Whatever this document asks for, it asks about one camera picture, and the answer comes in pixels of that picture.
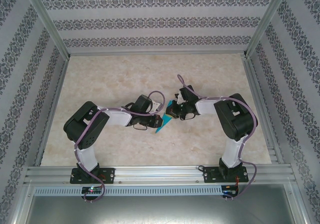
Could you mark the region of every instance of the damask wall pattern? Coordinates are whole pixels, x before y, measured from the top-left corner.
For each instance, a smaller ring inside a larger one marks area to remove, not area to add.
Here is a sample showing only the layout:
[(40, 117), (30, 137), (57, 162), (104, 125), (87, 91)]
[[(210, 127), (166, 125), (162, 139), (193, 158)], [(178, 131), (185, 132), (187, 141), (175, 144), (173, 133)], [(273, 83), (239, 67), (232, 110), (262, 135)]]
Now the damask wall pattern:
[(246, 49), (271, 0), (42, 0), (70, 53)]
[(251, 62), (311, 223), (320, 223), (319, 0), (283, 0)]
[(65, 61), (29, 0), (0, 1), (0, 223), (34, 165)]

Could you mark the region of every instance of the purple cable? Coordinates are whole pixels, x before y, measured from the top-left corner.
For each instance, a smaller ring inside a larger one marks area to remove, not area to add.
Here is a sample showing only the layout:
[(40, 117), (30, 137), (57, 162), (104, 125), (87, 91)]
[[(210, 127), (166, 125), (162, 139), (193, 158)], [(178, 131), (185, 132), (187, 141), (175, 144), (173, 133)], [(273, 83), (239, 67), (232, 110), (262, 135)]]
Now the purple cable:
[(251, 183), (253, 182), (253, 180), (255, 179), (255, 176), (256, 176), (256, 172), (257, 172), (257, 166), (254, 164), (254, 163), (251, 163), (251, 162), (247, 162), (247, 161), (244, 161), (244, 160), (242, 160), (241, 159), (241, 154), (242, 154), (242, 150), (243, 150), (243, 148), (244, 148), (244, 144), (245, 144), (245, 142), (253, 135), (253, 133), (254, 133), (254, 131), (256, 130), (256, 116), (255, 116), (255, 114), (253, 113), (253, 111), (251, 110), (251, 108), (248, 106), (248, 105), (246, 105), (244, 102), (242, 102), (242, 101), (240, 101), (240, 100), (237, 100), (237, 99), (235, 99), (235, 98), (231, 98), (231, 97), (210, 97), (210, 98), (208, 98), (208, 97), (204, 97), (204, 96), (201, 96), (201, 95), (199, 95), (198, 93), (196, 93), (195, 91), (193, 91), (191, 88), (189, 88), (186, 84), (185, 84), (185, 81), (184, 81), (184, 79), (183, 79), (183, 77), (181, 76), (181, 75), (177, 75), (177, 77), (178, 77), (178, 79), (180, 80), (180, 82), (182, 83), (182, 85), (186, 88), (186, 89), (188, 89), (190, 92), (192, 92), (193, 94), (195, 94), (195, 95), (197, 95), (200, 99), (206, 99), (206, 100), (231, 100), (231, 101), (234, 101), (234, 102), (237, 102), (237, 103), (239, 103), (239, 104), (241, 104), (242, 106), (244, 106), (248, 111), (249, 111), (249, 113), (250, 113), (250, 115), (251, 115), (251, 117), (253, 118), (253, 124), (254, 124), (254, 126), (253, 126), (253, 129), (252, 129), (252, 131), (250, 132), (250, 134), (243, 140), (243, 142), (241, 143), (241, 146), (240, 146), (240, 149), (239, 149), (239, 153), (238, 153), (238, 158), (239, 158), (239, 160), (242, 162), (242, 163), (244, 163), (244, 164), (249, 164), (249, 165), (252, 165), (253, 167), (254, 167), (254, 175), (252, 176), (252, 178), (251, 178), (251, 180), (249, 181), (249, 183), (247, 184), (247, 186), (243, 189), (243, 191), (240, 193), (240, 194), (238, 194), (237, 196), (235, 196), (234, 198), (238, 198), (239, 196), (241, 196), (244, 192), (246, 192), (246, 190), (249, 188), (249, 186), (251, 185)]
[[(86, 133), (87, 133), (87, 131), (89, 130), (89, 128), (91, 127), (91, 125), (92, 125), (92, 123), (94, 122), (94, 120), (97, 118), (97, 116), (102, 112), (102, 111), (105, 111), (106, 109), (101, 109), (101, 110), (99, 110), (93, 117), (92, 117), (92, 119), (91, 119), (91, 121), (90, 121), (90, 123), (88, 124), (88, 126), (84, 129), (84, 131), (83, 131), (83, 133), (81, 134), (81, 136), (79, 137), (79, 139), (76, 141), (76, 143), (75, 143), (75, 152), (74, 152), (74, 154), (75, 154), (75, 157), (76, 157), (76, 159), (77, 159), (77, 161), (78, 161), (78, 164), (79, 164), (79, 166), (88, 174), (88, 175), (90, 175), (91, 177), (93, 177), (94, 179), (96, 179), (97, 181), (99, 181), (100, 183), (101, 183), (101, 185), (102, 185), (102, 188), (103, 188), (103, 191), (102, 191), (102, 193), (101, 193), (101, 195), (100, 196), (98, 196), (96, 199), (94, 199), (94, 200), (91, 200), (90, 202), (92, 203), (92, 202), (94, 202), (94, 201), (97, 201), (97, 200), (99, 200), (99, 199), (101, 199), (102, 197), (103, 197), (103, 195), (105, 194), (105, 184), (104, 184), (104, 182), (102, 181), (102, 180), (100, 180), (98, 177), (96, 177), (95, 175), (93, 175), (90, 171), (88, 171), (86, 168), (85, 168), (85, 166), (84, 165), (82, 165), (82, 163), (81, 163), (81, 161), (80, 161), (80, 158), (79, 158), (79, 156), (78, 156), (78, 152), (77, 152), (77, 148), (78, 148), (78, 145), (79, 145), (79, 143), (81, 142), (81, 140), (83, 139), (83, 137), (86, 135)], [(87, 199), (86, 199), (86, 194), (87, 193), (85, 193), (84, 194), (84, 200), (85, 201), (87, 201)]]
[(150, 95), (153, 94), (153, 93), (159, 93), (159, 94), (162, 95), (162, 98), (163, 98), (163, 102), (160, 104), (159, 109), (157, 111), (153, 112), (153, 113), (149, 113), (149, 114), (135, 113), (135, 112), (132, 112), (130, 110), (125, 110), (125, 109), (119, 108), (119, 107), (106, 108), (106, 110), (116, 110), (116, 111), (121, 111), (121, 112), (125, 112), (125, 113), (128, 113), (128, 114), (139, 115), (139, 116), (151, 116), (151, 115), (158, 114), (163, 109), (163, 107), (165, 106), (166, 99), (165, 99), (165, 95), (161, 91), (158, 91), (158, 90), (154, 90), (154, 91), (150, 92), (148, 97), (150, 97)]
[[(134, 114), (134, 115), (140, 115), (140, 116), (151, 116), (151, 115), (155, 115), (155, 114), (157, 114), (157, 113), (159, 113), (162, 109), (163, 109), (163, 107), (165, 106), (165, 102), (166, 102), (166, 99), (165, 99), (165, 95), (161, 92), (161, 91), (158, 91), (158, 90), (154, 90), (154, 91), (152, 91), (152, 92), (150, 92), (150, 94), (148, 95), (148, 97), (150, 97), (151, 96), (151, 94), (153, 94), (153, 93), (159, 93), (159, 94), (161, 94), (162, 95), (162, 97), (163, 97), (163, 103), (160, 105), (160, 107), (159, 107), (159, 109), (157, 110), (157, 111), (155, 111), (154, 113), (151, 113), (151, 114), (140, 114), (140, 113), (135, 113), (135, 112), (132, 112), (132, 111), (129, 111), (129, 110), (125, 110), (125, 109), (122, 109), (122, 108), (108, 108), (108, 110), (117, 110), (117, 111), (123, 111), (123, 112), (126, 112), (126, 113), (128, 113), (128, 114)], [(78, 145), (79, 145), (79, 143), (82, 141), (82, 139), (83, 139), (83, 137), (86, 135), (86, 133), (87, 133), (87, 131), (89, 130), (89, 128), (91, 127), (91, 125), (92, 125), (92, 123), (94, 122), (94, 120), (97, 118), (97, 116), (101, 113), (101, 112), (103, 112), (103, 111), (105, 111), (105, 110), (107, 110), (107, 108), (103, 108), (103, 109), (100, 109), (99, 111), (97, 111), (97, 113), (93, 116), (93, 118), (91, 119), (91, 121), (90, 121), (90, 123), (88, 124), (88, 126), (84, 129), (84, 131), (83, 131), (83, 133), (81, 134), (81, 136), (79, 137), (79, 139), (76, 141), (76, 143), (75, 143), (75, 152), (74, 152), (74, 154), (75, 154), (75, 157), (76, 157), (76, 159), (77, 159), (77, 161), (78, 161), (78, 164), (79, 164), (79, 166), (88, 174), (88, 175), (90, 175), (91, 177), (93, 177), (94, 179), (96, 179), (97, 181), (99, 181), (100, 183), (101, 183), (101, 186), (102, 186), (102, 189), (103, 189), (103, 191), (102, 191), (102, 193), (101, 193), (101, 195), (100, 196), (98, 196), (96, 199), (94, 199), (94, 200), (90, 200), (90, 202), (92, 203), (92, 202), (95, 202), (95, 201), (97, 201), (97, 200), (100, 200), (102, 197), (103, 197), (103, 195), (105, 194), (105, 184), (104, 184), (104, 182), (101, 180), (101, 179), (99, 179), (98, 177), (96, 177), (95, 175), (93, 175), (90, 171), (88, 171), (86, 168), (85, 168), (85, 166), (84, 165), (82, 165), (82, 163), (81, 163), (81, 161), (80, 161), (80, 158), (79, 158), (79, 156), (78, 156), (78, 152), (77, 152), (77, 148), (78, 148)], [(86, 196), (87, 195), (87, 193), (85, 193), (84, 194), (84, 200), (87, 202), (88, 200), (86, 199)]]

